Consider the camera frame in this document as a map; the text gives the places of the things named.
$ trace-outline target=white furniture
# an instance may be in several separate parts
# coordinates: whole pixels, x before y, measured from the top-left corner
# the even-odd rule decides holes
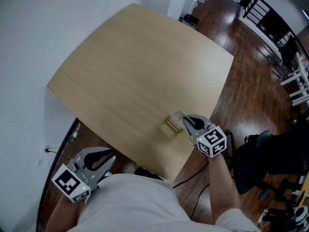
[[[303,65],[301,59],[300,59],[300,55],[299,53],[297,52],[296,53],[296,57],[297,57],[297,61],[298,61],[298,66],[299,66],[299,69],[296,70],[294,73],[291,73],[289,74],[290,78],[281,82],[281,86],[293,81],[293,80],[296,80],[297,78],[299,77],[302,77],[305,81],[305,84],[304,85],[301,85],[299,86],[300,90],[297,91],[297,92],[294,92],[292,94],[290,94],[290,97],[293,97],[293,96],[296,96],[296,95],[299,95],[301,93],[303,93],[303,96],[300,97],[300,98],[297,98],[295,100],[293,100],[293,106],[297,106],[299,105],[300,103],[303,103],[303,102],[306,102],[309,100],[309,94],[306,93],[307,90],[309,90],[309,81],[308,81],[308,73],[305,69],[305,66]]]

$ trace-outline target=small black object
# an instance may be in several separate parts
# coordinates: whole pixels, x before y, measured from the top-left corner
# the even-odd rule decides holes
[[[183,18],[183,20],[187,23],[189,23],[192,27],[196,27],[199,23],[199,19],[194,17],[193,15],[191,14],[186,14]]]

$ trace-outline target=person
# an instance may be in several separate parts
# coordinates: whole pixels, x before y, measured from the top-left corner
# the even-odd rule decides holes
[[[221,154],[209,158],[210,202],[215,225],[190,220],[172,186],[134,174],[114,174],[100,182],[79,216],[80,206],[62,196],[47,232],[259,232],[241,212],[239,196]]]

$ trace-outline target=white shirt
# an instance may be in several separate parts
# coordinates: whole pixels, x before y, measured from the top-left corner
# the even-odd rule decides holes
[[[133,174],[114,174],[90,196],[70,232],[259,232],[238,209],[223,213],[216,225],[190,220],[170,184]]]

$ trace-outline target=wall outlet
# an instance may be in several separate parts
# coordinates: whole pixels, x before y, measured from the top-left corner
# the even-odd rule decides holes
[[[42,164],[43,164],[43,159],[38,160],[38,161],[37,161],[37,164],[36,164],[35,166],[36,166],[36,167],[41,167]]]
[[[44,145],[41,149],[41,152],[45,152],[45,149],[49,149],[49,145]]]

